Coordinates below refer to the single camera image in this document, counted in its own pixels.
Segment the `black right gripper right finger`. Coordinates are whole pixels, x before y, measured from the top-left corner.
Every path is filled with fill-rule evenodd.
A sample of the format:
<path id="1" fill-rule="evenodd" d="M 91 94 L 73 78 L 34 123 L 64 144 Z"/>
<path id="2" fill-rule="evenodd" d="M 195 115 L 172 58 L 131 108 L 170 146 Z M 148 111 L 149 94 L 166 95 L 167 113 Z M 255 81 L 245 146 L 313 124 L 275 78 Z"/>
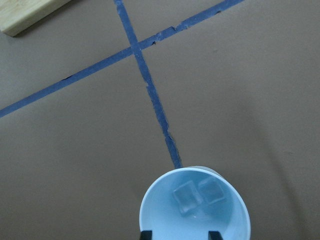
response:
<path id="1" fill-rule="evenodd" d="M 223 240 L 223 237 L 219 231 L 209 231 L 208 240 Z"/>

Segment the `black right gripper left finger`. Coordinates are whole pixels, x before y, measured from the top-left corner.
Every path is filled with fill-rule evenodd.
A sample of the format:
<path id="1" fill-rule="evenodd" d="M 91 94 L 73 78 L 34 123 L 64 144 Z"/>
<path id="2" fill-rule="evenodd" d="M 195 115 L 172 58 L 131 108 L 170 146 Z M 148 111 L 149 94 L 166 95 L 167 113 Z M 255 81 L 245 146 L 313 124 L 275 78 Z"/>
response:
<path id="1" fill-rule="evenodd" d="M 139 240 L 152 240 L 153 231 L 152 230 L 143 230 L 140 232 Z"/>

